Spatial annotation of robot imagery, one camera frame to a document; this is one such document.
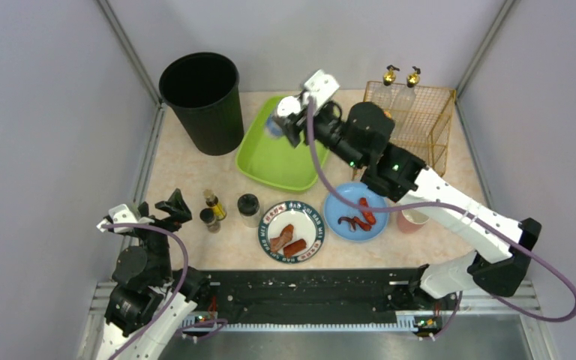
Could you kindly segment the small dark spice bottle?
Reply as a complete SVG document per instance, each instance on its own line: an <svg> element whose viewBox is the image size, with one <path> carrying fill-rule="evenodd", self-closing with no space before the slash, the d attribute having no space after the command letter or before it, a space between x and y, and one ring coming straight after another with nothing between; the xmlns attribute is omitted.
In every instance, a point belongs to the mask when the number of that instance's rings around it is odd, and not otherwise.
<svg viewBox="0 0 576 360"><path fill-rule="evenodd" d="M204 208L199 213L199 218L210 233L218 233L220 231L221 224L216 218L215 213L210 208Z"/></svg>

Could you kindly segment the small brown cap bottle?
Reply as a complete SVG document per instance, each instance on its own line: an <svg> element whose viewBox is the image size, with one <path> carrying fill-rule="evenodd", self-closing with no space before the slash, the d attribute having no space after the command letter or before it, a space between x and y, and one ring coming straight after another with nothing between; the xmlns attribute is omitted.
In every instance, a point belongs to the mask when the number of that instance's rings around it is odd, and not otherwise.
<svg viewBox="0 0 576 360"><path fill-rule="evenodd" d="M227 211L215 192L210 189L205 189L202 192L202 195L204 197L205 204L212 210L217 221L224 220L227 217Z"/></svg>

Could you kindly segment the black lid jar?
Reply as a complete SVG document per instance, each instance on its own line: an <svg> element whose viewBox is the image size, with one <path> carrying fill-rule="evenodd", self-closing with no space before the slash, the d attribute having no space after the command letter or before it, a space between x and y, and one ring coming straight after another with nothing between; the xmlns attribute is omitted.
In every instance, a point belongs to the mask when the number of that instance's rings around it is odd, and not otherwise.
<svg viewBox="0 0 576 360"><path fill-rule="evenodd" d="M238 198L237 207L241 219L247 227L257 228L259 226L262 214L257 196L252 193L241 195Z"/></svg>

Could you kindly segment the glass bottle with brown sauce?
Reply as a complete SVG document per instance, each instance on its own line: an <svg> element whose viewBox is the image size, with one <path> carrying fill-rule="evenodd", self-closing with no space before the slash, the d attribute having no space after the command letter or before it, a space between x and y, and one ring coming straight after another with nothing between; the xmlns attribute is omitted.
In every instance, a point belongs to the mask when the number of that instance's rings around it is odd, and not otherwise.
<svg viewBox="0 0 576 360"><path fill-rule="evenodd" d="M385 73L379 85L376 85L371 92L369 101L379 105L382 109L387 110L394 99L394 84L397 79L397 74L401 69L390 64L386 67Z"/></svg>

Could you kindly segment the clear glass bottle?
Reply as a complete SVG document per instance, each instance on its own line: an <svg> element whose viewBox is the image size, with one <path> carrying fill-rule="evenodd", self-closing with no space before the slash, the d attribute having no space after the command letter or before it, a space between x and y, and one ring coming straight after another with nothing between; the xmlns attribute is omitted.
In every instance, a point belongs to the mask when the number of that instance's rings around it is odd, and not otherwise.
<svg viewBox="0 0 576 360"><path fill-rule="evenodd" d="M397 93L392 106L395 120L403 121L408 116L416 100L416 86L419 84L421 72L420 67L413 66L412 73L406 77L405 87Z"/></svg>

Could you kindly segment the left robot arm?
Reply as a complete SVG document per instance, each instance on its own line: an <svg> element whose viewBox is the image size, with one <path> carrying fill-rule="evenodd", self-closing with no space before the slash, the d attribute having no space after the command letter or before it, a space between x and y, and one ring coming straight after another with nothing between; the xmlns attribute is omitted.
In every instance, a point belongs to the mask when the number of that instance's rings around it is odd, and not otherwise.
<svg viewBox="0 0 576 360"><path fill-rule="evenodd" d="M121 204L108 211L97 228L135 238L120 252L112 273L115 286L104 312L95 359L158 359L183 321L209 293L209 276L189 265L173 270L170 241L191 221L182 192L157 202L167 216L158 219L149 204Z"/></svg>

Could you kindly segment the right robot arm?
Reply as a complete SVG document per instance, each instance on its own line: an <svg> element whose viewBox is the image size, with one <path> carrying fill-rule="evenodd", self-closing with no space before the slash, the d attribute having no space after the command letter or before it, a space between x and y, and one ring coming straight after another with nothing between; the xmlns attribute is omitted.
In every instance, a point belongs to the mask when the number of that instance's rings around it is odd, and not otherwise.
<svg viewBox="0 0 576 360"><path fill-rule="evenodd" d="M292 146L316 141L351 167L363 170L367 188L415 209L458 234L472 250L440 264L423 265L409 283L415 297L439 299L480 288L492 296L513 296L526 276L541 224L504 217L452 187L421 158L390 142L395 123L375 103L355 104L346 119L332 101L302 96L280 100L269 121Z"/></svg>

